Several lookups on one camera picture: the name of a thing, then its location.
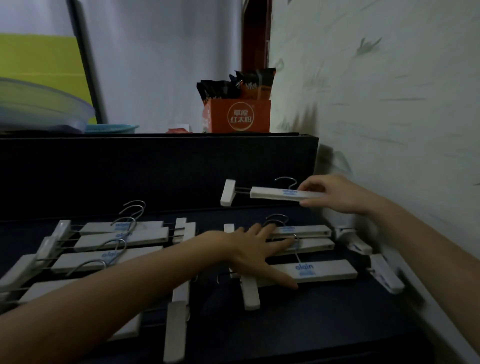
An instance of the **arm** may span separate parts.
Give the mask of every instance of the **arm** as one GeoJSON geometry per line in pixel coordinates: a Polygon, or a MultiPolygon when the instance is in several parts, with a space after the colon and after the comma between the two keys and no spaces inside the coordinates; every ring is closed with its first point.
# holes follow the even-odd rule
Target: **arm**
{"type": "Polygon", "coordinates": [[[293,243],[265,240],[275,228],[209,231],[109,267],[0,316],[2,363],[70,363],[91,351],[153,302],[221,261],[239,273],[296,288],[265,258],[293,243]]]}
{"type": "Polygon", "coordinates": [[[340,176],[311,176],[301,190],[325,192],[302,206],[368,216],[480,353],[480,261],[392,201],[340,176]]]}

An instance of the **yellow board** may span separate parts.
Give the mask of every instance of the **yellow board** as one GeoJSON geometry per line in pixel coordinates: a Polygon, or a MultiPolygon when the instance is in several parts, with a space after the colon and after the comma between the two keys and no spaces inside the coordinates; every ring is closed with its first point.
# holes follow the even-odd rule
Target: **yellow board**
{"type": "MultiPolygon", "coordinates": [[[[0,77],[53,87],[92,104],[73,36],[0,33],[0,77]]],[[[96,124],[96,118],[88,123],[96,124]]]]}

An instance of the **dark surface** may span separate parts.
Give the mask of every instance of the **dark surface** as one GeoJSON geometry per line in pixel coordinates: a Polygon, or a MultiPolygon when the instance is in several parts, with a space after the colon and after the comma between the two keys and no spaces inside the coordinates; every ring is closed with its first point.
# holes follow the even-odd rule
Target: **dark surface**
{"type": "MultiPolygon", "coordinates": [[[[155,212],[218,208],[225,179],[239,187],[287,187],[274,182],[280,176],[301,182],[317,144],[295,133],[0,137],[0,221],[112,214],[138,199],[155,212]]],[[[233,206],[264,204],[238,195],[233,206]]]]}
{"type": "MultiPolygon", "coordinates": [[[[223,230],[224,223],[248,227],[272,213],[290,217],[288,225],[318,224],[299,206],[225,208],[149,215],[142,220],[177,217],[197,222],[200,232],[223,230]]],[[[73,223],[93,221],[75,220],[73,223]]],[[[57,221],[0,225],[0,275],[22,254],[34,253],[57,221]]],[[[337,246],[329,252],[300,254],[302,261],[347,258],[359,272],[356,280],[302,284],[298,291],[260,289],[261,308],[245,311],[238,280],[226,266],[213,267],[191,284],[191,317],[187,329],[187,363],[432,363],[432,350],[419,331],[379,283],[365,272],[364,257],[337,246]]],[[[270,264],[295,262],[294,255],[274,257],[270,264]]],[[[36,280],[52,279],[51,273],[36,280]]],[[[169,298],[158,307],[165,308],[169,298]]],[[[82,363],[160,363],[166,311],[146,313],[136,339],[107,343],[82,363]]]]}

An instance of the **white curtain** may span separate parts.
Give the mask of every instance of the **white curtain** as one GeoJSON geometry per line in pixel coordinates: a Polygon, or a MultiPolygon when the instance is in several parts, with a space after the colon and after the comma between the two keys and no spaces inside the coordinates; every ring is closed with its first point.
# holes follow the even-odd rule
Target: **white curtain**
{"type": "Polygon", "coordinates": [[[110,124],[202,131],[200,79],[241,65],[241,0],[80,0],[110,124]]]}

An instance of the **cardboard box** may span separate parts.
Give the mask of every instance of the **cardboard box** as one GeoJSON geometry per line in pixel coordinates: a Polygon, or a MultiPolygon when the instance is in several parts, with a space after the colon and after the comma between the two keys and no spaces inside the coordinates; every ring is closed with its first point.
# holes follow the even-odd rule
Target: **cardboard box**
{"type": "Polygon", "coordinates": [[[270,132],[270,100],[211,99],[204,107],[204,132],[270,132]]]}

